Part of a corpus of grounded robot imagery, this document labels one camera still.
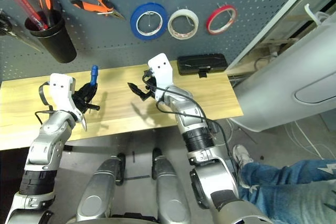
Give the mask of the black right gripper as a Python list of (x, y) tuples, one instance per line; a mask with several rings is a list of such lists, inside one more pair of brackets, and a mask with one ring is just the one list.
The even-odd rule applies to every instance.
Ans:
[(153, 74), (153, 72), (148, 69), (144, 72), (143, 75), (143, 82), (145, 83), (145, 88), (148, 90), (147, 93), (144, 93), (141, 89), (138, 88), (137, 85), (134, 83), (128, 82), (128, 86), (131, 89), (131, 91), (137, 95), (142, 101), (145, 101), (149, 97), (152, 97), (155, 99), (155, 92), (156, 92), (156, 78)]

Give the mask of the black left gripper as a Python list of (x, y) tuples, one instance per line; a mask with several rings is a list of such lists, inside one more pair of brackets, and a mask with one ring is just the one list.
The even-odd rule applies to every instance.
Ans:
[(91, 104), (91, 100), (96, 95), (97, 88), (97, 83), (91, 85), (89, 82), (72, 95), (74, 104), (81, 113), (86, 113), (88, 110), (100, 110), (99, 105)]

